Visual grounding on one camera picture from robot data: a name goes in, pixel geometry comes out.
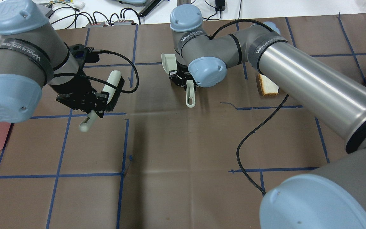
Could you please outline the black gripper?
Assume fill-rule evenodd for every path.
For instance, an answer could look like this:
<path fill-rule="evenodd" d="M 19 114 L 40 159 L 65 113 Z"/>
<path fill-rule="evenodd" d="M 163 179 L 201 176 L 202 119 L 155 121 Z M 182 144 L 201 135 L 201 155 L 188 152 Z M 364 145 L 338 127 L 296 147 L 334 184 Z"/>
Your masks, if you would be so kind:
<path fill-rule="evenodd" d="M 94 112 L 99 118 L 103 118 L 109 92 L 97 92 L 90 80 L 82 77 L 73 77 L 70 81 L 56 85 L 56 100 L 73 110 L 90 112 L 94 106 Z"/>
<path fill-rule="evenodd" d="M 180 63 L 179 61 L 176 61 L 176 63 L 176 69 L 169 71 L 169 79 L 179 87 L 187 87 L 187 81 L 192 80 L 194 87 L 197 87 L 198 84 L 190 74 L 188 66 Z"/>

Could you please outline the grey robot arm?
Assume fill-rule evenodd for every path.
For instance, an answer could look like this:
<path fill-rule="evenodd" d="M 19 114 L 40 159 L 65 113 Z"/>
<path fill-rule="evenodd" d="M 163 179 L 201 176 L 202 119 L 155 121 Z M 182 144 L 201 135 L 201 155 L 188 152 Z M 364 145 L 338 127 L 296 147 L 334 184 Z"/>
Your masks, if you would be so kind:
<path fill-rule="evenodd" d="M 202 27 L 202 14 L 182 4 L 170 14 L 178 64 L 200 87 L 213 87 L 246 61 L 294 97 L 346 142 L 348 155 L 264 191 L 262 229 L 366 229 L 366 87 L 295 48 L 266 24 L 220 38 Z"/>
<path fill-rule="evenodd" d="M 110 94 L 95 90 L 84 75 L 87 51 L 69 47 L 31 0 L 0 3 L 0 122 L 30 119 L 49 85 L 57 101 L 103 117 Z"/>

